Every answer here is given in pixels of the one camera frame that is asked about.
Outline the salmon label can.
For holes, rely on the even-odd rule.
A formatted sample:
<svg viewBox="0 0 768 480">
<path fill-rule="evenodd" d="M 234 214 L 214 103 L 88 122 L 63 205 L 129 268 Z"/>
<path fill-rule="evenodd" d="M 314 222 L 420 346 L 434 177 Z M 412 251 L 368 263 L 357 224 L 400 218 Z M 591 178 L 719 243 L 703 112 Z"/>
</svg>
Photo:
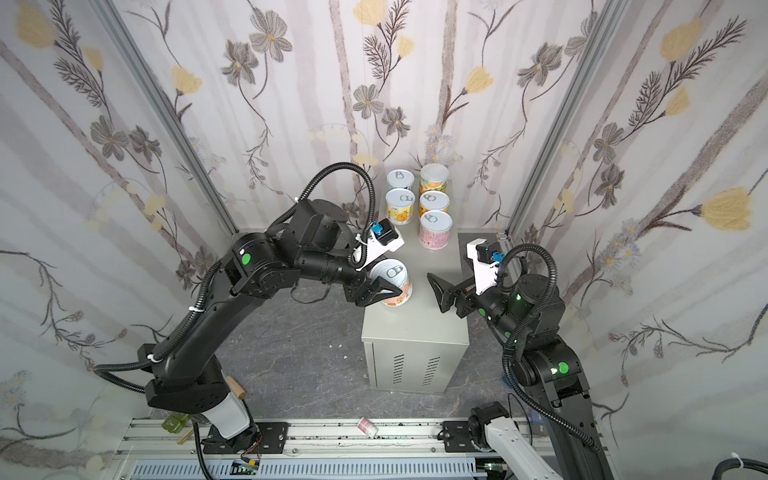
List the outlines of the salmon label can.
<svg viewBox="0 0 768 480">
<path fill-rule="evenodd" d="M 397 297 L 383 300 L 382 303 L 387 307 L 398 307 L 406 303 L 413 292 L 413 285 L 410 280 L 406 265 L 396 259 L 384 259 L 378 262 L 370 271 L 372 279 L 382 279 L 389 282 L 392 286 L 401 290 Z"/>
</svg>

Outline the pink label can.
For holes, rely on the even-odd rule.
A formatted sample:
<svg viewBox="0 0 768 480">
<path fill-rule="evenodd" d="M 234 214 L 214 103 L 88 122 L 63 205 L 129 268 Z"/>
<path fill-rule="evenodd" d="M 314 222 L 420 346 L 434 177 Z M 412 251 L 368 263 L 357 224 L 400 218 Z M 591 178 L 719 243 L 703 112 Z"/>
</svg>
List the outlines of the pink label can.
<svg viewBox="0 0 768 480">
<path fill-rule="evenodd" d="M 419 240 L 422 246 L 430 250 L 445 248 L 450 239 L 453 226 L 452 217 L 441 210 L 430 210 L 420 217 Z"/>
</svg>

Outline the yellow label can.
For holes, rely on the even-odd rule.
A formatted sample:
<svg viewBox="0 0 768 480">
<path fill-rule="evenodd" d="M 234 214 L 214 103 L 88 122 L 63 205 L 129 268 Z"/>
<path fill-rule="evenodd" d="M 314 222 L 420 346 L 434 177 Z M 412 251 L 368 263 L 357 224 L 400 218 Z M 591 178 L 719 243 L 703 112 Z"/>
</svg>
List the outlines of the yellow label can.
<svg viewBox="0 0 768 480">
<path fill-rule="evenodd" d="M 405 188 L 394 188 L 385 195 L 387 218 L 394 225 L 407 225 L 411 222 L 416 195 Z"/>
<path fill-rule="evenodd" d="M 419 198 L 419 216 L 423 216 L 430 211 L 448 212 L 450 203 L 450 197 L 443 191 L 425 191 Z"/>
</svg>

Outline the white blue label can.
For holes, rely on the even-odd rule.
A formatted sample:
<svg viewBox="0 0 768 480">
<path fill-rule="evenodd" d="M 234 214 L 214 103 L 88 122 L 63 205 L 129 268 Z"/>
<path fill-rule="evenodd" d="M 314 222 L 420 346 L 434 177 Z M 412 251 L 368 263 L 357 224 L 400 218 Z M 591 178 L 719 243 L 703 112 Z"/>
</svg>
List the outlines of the white blue label can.
<svg viewBox="0 0 768 480">
<path fill-rule="evenodd" d="M 394 169 L 387 173 L 386 182 L 389 190 L 406 189 L 412 191 L 415 183 L 415 176 L 409 170 Z"/>
</svg>

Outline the green orange peach can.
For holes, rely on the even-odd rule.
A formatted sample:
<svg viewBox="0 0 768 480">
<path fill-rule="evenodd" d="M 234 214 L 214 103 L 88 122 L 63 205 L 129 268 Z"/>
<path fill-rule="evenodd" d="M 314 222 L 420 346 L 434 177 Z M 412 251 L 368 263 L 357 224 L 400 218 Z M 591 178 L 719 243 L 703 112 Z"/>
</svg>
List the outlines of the green orange peach can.
<svg viewBox="0 0 768 480">
<path fill-rule="evenodd" d="M 446 192 L 450 171 L 445 165 L 440 163 L 427 164 L 421 168 L 419 174 L 419 192 L 421 194 L 429 191 Z"/>
</svg>

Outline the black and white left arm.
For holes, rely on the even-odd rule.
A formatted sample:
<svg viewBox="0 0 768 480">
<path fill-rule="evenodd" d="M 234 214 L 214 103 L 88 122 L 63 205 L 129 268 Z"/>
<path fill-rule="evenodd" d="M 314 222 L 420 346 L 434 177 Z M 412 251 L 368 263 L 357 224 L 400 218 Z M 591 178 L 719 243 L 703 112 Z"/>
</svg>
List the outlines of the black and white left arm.
<svg viewBox="0 0 768 480">
<path fill-rule="evenodd" d="M 391 299 L 401 289 L 370 274 L 378 255 L 374 244 L 388 227 L 368 213 L 359 234 L 347 225 L 338 205 L 310 195 L 334 172 L 359 175 L 374 202 L 374 183 L 352 162 L 333 163 L 318 172 L 298 200 L 264 232 L 236 237 L 227 253 L 205 274 L 184 320 L 158 344 L 145 344 L 138 361 L 99 364 L 94 372 L 121 388 L 144 395 L 156 409 L 205 418 L 211 433 L 195 438 L 196 450 L 238 454 L 259 449 L 264 438 L 246 404 L 232 391 L 216 357 L 219 347 L 256 309 L 300 280 L 342 286 L 358 307 Z"/>
</svg>

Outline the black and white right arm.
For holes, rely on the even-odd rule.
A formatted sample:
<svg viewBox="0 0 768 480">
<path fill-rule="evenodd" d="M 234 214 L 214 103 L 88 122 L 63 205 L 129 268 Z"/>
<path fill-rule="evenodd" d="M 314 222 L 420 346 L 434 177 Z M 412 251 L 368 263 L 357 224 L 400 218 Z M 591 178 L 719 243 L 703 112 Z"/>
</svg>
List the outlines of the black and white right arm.
<svg viewBox="0 0 768 480">
<path fill-rule="evenodd" d="M 472 410 L 473 446 L 500 456 L 517 479 L 612 478 L 582 363 L 559 335 L 565 303 L 554 258 L 531 243 L 501 253 L 484 239 L 469 243 L 467 256 L 473 274 L 458 284 L 428 274 L 438 307 L 484 318 L 502 347 L 514 396 L 545 420 L 559 467 L 552 469 L 498 402 Z"/>
</svg>

